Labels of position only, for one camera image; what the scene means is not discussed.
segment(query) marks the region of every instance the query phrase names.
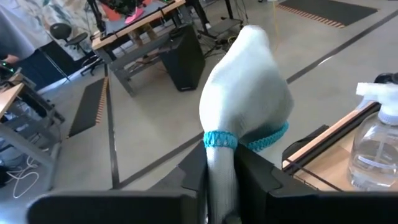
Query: concrete floor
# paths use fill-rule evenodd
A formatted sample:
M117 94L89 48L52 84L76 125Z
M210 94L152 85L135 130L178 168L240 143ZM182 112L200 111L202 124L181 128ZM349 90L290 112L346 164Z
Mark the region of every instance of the concrete floor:
M291 77L398 9L398 2L395 1L344 0L379 9L379 12L344 29L278 9L277 38L272 4L244 1L248 23L260 25L267 31L273 49L278 45L275 58L284 78ZM220 16L226 16L223 1L215 2L205 10L212 23L216 23ZM290 129L278 144L280 150L323 124L335 123L353 110L360 101L360 97L355 95L358 82L372 82L380 73L396 71L393 60L397 58L397 26L398 17L290 84L295 108L289 119ZM198 89L185 93L174 88L170 78L162 71L161 63L132 79L132 84L138 89L135 98L131 98L113 74L110 74L116 155L121 182L202 132L198 117L201 89L219 59L219 55L208 58ZM84 88L103 76L104 71L99 68L95 77L77 75L71 83L46 93L53 96L57 108L67 119L62 125L64 136L68 133ZM148 189L168 174L193 146L123 190ZM63 141L54 190L112 188L110 161L105 110L101 124ZM28 194L19 199L12 198L12 185L0 189L0 223L23 223L21 208L42 193L40 185L39 181Z

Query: clear plastic bottle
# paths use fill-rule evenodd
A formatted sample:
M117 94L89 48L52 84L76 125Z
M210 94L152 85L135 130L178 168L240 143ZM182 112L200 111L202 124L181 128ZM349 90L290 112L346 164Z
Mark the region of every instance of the clear plastic bottle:
M357 94L382 106L358 127L348 179L358 190L389 190L398 178L398 85L359 83Z

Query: black speaker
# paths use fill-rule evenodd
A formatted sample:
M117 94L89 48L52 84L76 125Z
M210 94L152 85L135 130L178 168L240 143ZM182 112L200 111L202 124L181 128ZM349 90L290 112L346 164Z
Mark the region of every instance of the black speaker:
M178 91L197 88L205 57L191 25L171 32L170 40L159 49L159 55Z

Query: floor mat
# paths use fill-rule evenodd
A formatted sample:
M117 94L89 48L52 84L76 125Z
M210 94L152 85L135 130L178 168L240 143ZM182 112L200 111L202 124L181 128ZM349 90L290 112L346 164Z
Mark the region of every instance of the floor mat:
M68 138L87 130L101 122L105 106L108 78L98 80L85 88Z
M288 0L277 7L337 28L344 28L377 12L374 8L329 0Z

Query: black chair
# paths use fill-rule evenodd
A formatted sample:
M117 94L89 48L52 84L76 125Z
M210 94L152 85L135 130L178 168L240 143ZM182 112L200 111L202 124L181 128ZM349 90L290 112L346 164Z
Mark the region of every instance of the black chair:
M87 59L81 65L85 69L80 72L80 75L84 76L84 73L86 71L90 71L91 75L94 75L93 70L98 65L104 64L104 62L100 58L98 58L97 55L90 56L89 53L84 51L81 47L80 43L88 37L88 34L86 32L79 34L72 39L68 39L72 34L72 28L70 27L70 25L64 23L56 23L50 26L50 33L53 38L57 40L64 40L66 47L73 46L84 53Z

